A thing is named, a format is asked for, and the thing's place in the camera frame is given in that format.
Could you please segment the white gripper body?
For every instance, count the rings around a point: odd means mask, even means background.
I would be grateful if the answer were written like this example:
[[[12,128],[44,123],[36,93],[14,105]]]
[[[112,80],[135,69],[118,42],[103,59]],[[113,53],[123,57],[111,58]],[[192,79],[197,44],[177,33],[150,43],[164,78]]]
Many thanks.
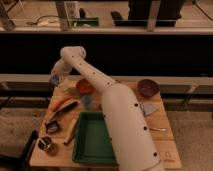
[[[51,77],[64,80],[71,72],[72,67],[67,64],[64,60],[58,60],[53,69],[51,70]]]

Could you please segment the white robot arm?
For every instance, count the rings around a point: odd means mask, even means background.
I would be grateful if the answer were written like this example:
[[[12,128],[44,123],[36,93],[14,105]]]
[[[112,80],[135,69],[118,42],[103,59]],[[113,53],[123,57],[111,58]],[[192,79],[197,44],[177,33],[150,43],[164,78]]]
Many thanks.
[[[52,73],[77,70],[98,92],[119,171],[165,171],[135,93],[85,61],[82,46],[65,46]]]

